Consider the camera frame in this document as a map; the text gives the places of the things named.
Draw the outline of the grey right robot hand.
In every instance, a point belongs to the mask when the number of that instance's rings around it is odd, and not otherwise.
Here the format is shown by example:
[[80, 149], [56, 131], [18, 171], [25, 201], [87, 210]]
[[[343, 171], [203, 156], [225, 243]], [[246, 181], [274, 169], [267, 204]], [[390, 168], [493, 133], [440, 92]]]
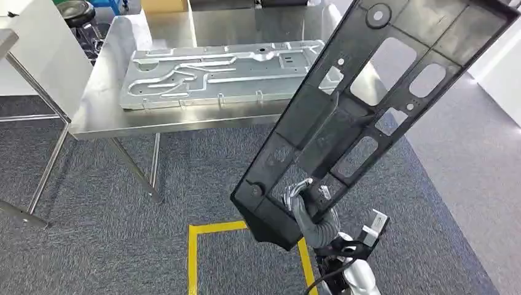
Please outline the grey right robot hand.
[[284, 193], [284, 205], [293, 213], [301, 233], [307, 243], [313, 248], [323, 248], [330, 244], [340, 232], [338, 212], [331, 208], [319, 223], [314, 223], [305, 207], [305, 202], [300, 193], [313, 184], [311, 178], [286, 187]]

